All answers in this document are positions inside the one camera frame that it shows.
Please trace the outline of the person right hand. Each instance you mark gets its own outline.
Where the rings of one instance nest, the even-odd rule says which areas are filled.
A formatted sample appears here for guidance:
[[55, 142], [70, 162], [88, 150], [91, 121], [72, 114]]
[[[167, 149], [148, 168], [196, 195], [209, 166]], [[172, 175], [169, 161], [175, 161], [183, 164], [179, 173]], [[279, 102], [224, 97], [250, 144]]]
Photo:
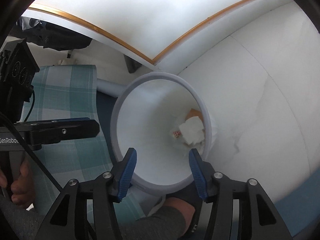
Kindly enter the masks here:
[[186, 228], [189, 228], [195, 213], [195, 207], [190, 205], [188, 202], [175, 197], [166, 199], [163, 205], [177, 209], [185, 220]]

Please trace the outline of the person left hand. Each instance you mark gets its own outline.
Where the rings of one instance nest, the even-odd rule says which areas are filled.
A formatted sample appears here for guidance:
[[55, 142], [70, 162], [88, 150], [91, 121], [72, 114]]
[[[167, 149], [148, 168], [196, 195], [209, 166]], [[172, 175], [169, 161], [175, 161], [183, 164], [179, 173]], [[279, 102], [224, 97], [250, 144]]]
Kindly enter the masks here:
[[20, 175], [11, 185], [11, 201], [27, 209], [35, 200], [33, 174], [27, 158], [21, 163]]

